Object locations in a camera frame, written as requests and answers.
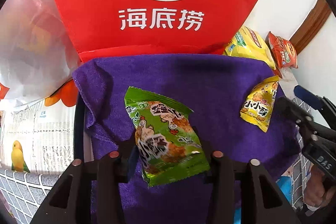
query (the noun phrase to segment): human hand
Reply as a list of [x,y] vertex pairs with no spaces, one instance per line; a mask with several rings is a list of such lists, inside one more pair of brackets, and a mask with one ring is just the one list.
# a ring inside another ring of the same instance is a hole
[[304,201],[306,204],[313,207],[325,207],[329,204],[336,192],[336,186],[331,187],[325,192],[323,187],[324,173],[315,165],[311,168],[310,173],[311,177],[304,190]]

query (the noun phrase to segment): screw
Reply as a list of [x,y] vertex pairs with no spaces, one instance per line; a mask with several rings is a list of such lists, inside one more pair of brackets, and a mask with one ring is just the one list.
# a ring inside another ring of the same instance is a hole
[[251,163],[252,165],[254,165],[254,166],[258,166],[258,165],[260,165],[260,160],[252,159],[252,160],[250,161],[250,163]]
[[82,161],[80,159],[74,159],[71,164],[73,166],[78,166],[78,165],[81,165],[81,163]]
[[118,151],[112,151],[110,153],[110,158],[117,158],[119,157],[119,152]]
[[221,157],[224,156],[223,152],[221,152],[221,151],[214,151],[214,152],[212,153],[212,155],[213,155],[215,158],[221,158]]

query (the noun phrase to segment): white wall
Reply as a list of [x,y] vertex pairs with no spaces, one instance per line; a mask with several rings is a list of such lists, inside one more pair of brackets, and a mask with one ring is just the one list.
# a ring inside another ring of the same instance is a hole
[[[292,69],[299,85],[336,104],[336,17],[332,13],[321,30],[298,55],[298,69]],[[327,125],[318,111],[315,121]]]
[[266,38],[269,31],[290,39],[317,0],[258,0],[245,25]]

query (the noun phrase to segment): green snack package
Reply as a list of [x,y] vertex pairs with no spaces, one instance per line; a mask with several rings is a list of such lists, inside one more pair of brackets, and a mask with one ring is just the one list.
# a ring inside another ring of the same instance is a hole
[[143,178],[150,187],[209,170],[199,138],[188,121],[190,108],[132,86],[126,92],[125,107],[136,128]]

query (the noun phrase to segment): snack package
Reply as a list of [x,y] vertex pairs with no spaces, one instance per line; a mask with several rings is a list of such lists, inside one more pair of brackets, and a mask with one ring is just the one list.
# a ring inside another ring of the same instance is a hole
[[269,126],[278,84],[278,76],[263,80],[247,96],[240,110],[240,116],[244,121],[255,124],[263,132],[266,132]]
[[272,51],[274,60],[279,69],[285,67],[298,68],[296,50],[290,41],[268,33],[266,43]]
[[125,107],[136,128],[135,143],[149,186],[185,179],[210,168],[189,124],[190,108],[131,86],[125,95]]
[[271,52],[261,36],[250,28],[242,26],[226,46],[223,55],[247,57],[262,60],[275,69]]

